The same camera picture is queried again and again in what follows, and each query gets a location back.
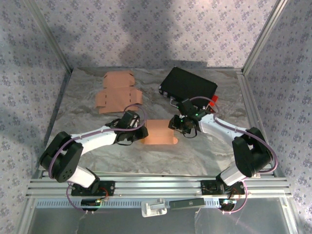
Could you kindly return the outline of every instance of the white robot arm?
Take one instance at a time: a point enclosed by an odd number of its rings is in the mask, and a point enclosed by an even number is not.
[[[50,178],[58,182],[72,182],[93,193],[98,189],[99,178],[89,169],[78,166],[80,157],[102,146],[147,137],[143,124],[139,125],[138,114],[127,111],[121,119],[84,134],[60,132],[42,154],[40,164],[49,172]]]
[[[270,146],[264,141],[259,129],[245,129],[229,124],[209,111],[196,109],[189,99],[178,103],[177,107],[181,115],[175,115],[171,119],[169,128],[183,134],[189,134],[195,129],[195,136],[200,131],[233,147],[235,162],[216,177],[226,186],[252,177],[272,161],[273,156],[268,150]]]

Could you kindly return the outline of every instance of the orange cardboard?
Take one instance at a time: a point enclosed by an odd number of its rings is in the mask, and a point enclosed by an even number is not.
[[[99,114],[123,112],[128,105],[136,103],[143,103],[143,93],[133,86],[107,88],[96,94],[96,107],[99,107]],[[137,111],[138,108],[132,106],[128,110]]]
[[[135,84],[135,78],[132,71],[107,72],[104,75],[104,88],[122,88]]]
[[[148,136],[141,140],[147,145],[172,145],[178,140],[174,136],[173,129],[168,128],[168,119],[149,119],[146,121]]]

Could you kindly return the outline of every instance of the patterned wallpaper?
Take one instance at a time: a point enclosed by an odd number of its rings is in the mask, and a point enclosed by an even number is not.
[[[0,1],[0,233],[12,233],[65,75],[23,1]]]
[[[73,67],[242,67],[275,0],[36,0]]]
[[[305,230],[312,233],[311,0],[290,0],[248,79]]]

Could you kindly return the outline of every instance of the marble surface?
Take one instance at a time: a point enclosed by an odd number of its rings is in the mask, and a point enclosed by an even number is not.
[[[143,106],[148,119],[171,119],[178,114],[178,110],[169,104],[169,99],[158,92],[170,70],[132,70],[136,78],[135,87],[143,92]],[[76,68],[73,71],[49,142],[60,131],[84,133],[122,116],[122,113],[100,115],[95,108],[95,95],[102,89],[103,76],[107,71],[112,69]],[[235,72],[188,71],[217,83],[219,118],[249,127]],[[79,165],[102,172],[216,176],[234,161],[232,148],[214,136],[199,133],[196,138],[187,139],[178,132],[175,136],[179,140],[176,145],[144,145],[137,141],[131,146],[104,146],[84,154]]]

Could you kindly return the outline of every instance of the black case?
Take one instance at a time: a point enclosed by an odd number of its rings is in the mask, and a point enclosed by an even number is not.
[[[212,99],[217,89],[217,84],[181,68],[174,67],[159,87],[159,92],[166,98],[183,101],[186,98],[204,96]],[[208,101],[196,99],[194,106],[203,108]]]

